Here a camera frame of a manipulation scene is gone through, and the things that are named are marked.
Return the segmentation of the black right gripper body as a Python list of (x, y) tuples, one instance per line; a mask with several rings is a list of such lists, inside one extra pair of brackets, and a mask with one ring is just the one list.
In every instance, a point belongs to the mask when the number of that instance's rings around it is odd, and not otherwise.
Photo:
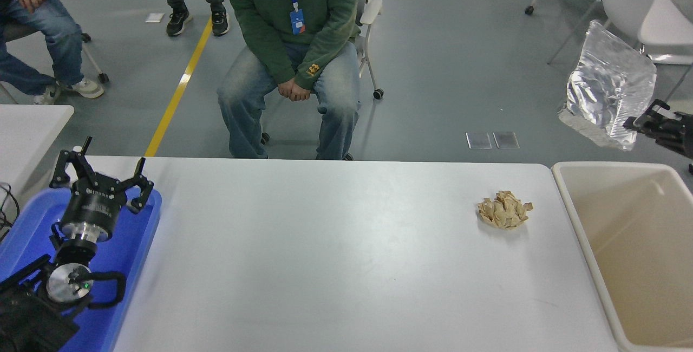
[(655, 143), (692, 159), (692, 119), (665, 119), (657, 127)]

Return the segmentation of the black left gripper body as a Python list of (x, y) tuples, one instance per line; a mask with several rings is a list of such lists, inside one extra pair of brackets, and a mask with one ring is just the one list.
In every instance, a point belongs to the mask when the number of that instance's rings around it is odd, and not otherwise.
[(126, 190), (116, 189), (116, 184), (97, 179), (97, 188), (82, 178), (72, 184), (72, 197), (63, 217), (60, 231), (72, 233), (79, 224), (99, 227), (102, 233), (114, 233), (122, 207), (128, 201)]

